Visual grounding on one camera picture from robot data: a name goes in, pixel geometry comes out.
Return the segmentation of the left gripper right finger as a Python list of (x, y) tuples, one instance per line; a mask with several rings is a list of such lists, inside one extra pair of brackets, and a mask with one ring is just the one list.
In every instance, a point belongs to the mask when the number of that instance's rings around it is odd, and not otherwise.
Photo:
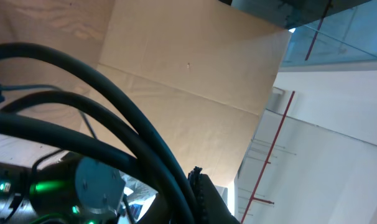
[(188, 175), (188, 181), (197, 201), (197, 223), (200, 224), (239, 224), (230, 213), (209, 176), (195, 167)]

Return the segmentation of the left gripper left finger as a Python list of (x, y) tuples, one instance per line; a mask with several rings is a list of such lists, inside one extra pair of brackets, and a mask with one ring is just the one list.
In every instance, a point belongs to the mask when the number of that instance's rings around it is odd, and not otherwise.
[(158, 193), (138, 224), (176, 224), (173, 205)]

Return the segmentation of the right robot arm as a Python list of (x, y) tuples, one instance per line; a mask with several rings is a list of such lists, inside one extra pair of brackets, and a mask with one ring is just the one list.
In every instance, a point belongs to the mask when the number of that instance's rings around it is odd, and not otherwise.
[(0, 223), (116, 223), (125, 184), (89, 157), (39, 170), (0, 162)]

